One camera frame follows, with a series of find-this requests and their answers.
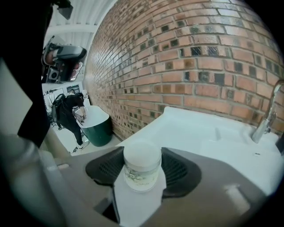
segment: green bathtub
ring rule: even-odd
[[[85,107],[87,118],[83,125],[78,123],[88,140],[96,147],[106,145],[112,138],[112,123],[110,116],[98,106]]]

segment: ceiling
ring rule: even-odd
[[[44,45],[55,35],[58,40],[62,39],[65,44],[84,47],[88,54],[99,25],[117,0],[70,1],[73,6],[73,12],[69,20],[66,20],[58,12],[57,6],[53,7],[53,15],[47,29]],[[84,71],[85,63],[76,81],[83,80]],[[46,84],[45,86],[54,87],[55,85]]]

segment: faucet spout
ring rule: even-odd
[[[277,83],[275,84],[275,86],[273,88],[271,98],[269,100],[268,109],[265,112],[265,114],[264,114],[261,122],[259,123],[258,127],[256,128],[255,132],[252,134],[252,140],[255,143],[259,142],[262,135],[268,131],[270,124],[276,118],[276,113],[273,111],[273,108],[274,108],[273,104],[275,102],[277,92],[279,91],[279,89],[281,88],[282,85],[284,85],[284,80],[279,80],[279,81],[277,81]]]

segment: backpack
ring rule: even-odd
[[[59,120],[59,108],[62,105],[64,99],[65,99],[65,95],[60,94],[56,97],[56,99],[52,103],[51,115],[52,115],[52,119],[54,122],[57,122]]]

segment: white floor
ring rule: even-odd
[[[112,135],[111,141],[102,147],[96,147],[92,145],[91,143],[89,143],[89,145],[85,147],[83,150],[77,149],[77,151],[73,153],[74,148],[77,146],[74,134],[67,129],[62,129],[59,131],[56,125],[53,127],[53,129],[56,135],[58,136],[59,140],[61,141],[61,143],[64,145],[67,151],[71,153],[72,156],[107,149],[109,147],[114,147],[120,143],[120,140],[115,135]]]

